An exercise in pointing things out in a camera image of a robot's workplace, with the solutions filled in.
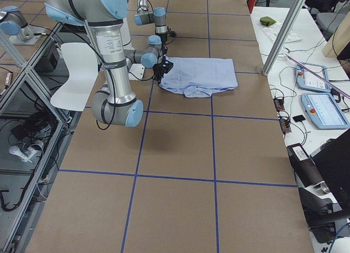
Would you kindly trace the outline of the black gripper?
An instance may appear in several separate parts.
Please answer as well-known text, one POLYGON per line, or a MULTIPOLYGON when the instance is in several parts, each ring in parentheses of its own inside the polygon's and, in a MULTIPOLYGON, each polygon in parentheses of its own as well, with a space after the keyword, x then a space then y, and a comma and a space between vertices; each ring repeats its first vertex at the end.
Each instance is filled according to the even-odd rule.
POLYGON ((160 84, 164 75, 167 74, 172 68, 173 63, 168 60, 155 64, 153 66, 153 78, 156 79, 158 84, 160 84))
POLYGON ((162 54, 163 54, 163 56, 166 56, 167 51, 168 51, 168 47, 167 47, 167 33, 160 33, 160 34, 158 34, 158 36, 161 39, 162 54))

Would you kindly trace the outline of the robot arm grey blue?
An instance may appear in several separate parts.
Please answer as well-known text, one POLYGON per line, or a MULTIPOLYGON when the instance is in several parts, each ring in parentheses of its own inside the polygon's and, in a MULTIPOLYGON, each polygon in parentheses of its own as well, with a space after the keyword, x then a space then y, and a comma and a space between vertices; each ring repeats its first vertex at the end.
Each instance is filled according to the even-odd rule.
POLYGON ((155 34, 160 37, 162 43, 163 54, 167 54, 167 36, 169 27, 166 21, 166 11, 163 7, 154 8, 150 0, 137 0, 137 14, 134 16, 137 26, 155 25, 155 34))
POLYGON ((127 0, 45 0, 47 15, 53 20, 75 26, 87 25, 97 45, 107 82, 95 93, 92 112, 97 123, 137 126, 143 115, 143 102, 132 91, 129 69, 140 63, 153 70, 151 79, 160 82, 173 67, 166 59, 166 11, 163 7, 148 10, 148 0, 137 0, 135 23, 153 23, 155 33, 148 38, 144 50, 126 50, 121 28, 127 17, 127 0))

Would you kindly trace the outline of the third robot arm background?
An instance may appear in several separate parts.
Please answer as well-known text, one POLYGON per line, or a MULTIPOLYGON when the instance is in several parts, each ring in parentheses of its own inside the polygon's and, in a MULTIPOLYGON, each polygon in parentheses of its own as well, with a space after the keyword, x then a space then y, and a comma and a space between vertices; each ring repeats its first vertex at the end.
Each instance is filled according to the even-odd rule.
POLYGON ((20 9, 15 5, 1 8, 1 31, 15 45, 35 45, 41 33, 35 34, 20 9))

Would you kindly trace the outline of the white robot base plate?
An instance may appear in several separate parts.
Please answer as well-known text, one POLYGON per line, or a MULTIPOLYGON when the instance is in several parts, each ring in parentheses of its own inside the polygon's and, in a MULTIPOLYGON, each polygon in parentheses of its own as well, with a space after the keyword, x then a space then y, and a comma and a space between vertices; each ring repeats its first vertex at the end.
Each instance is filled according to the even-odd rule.
POLYGON ((133 63, 129 69, 129 80, 140 81, 143 80, 145 67, 139 63, 133 63))

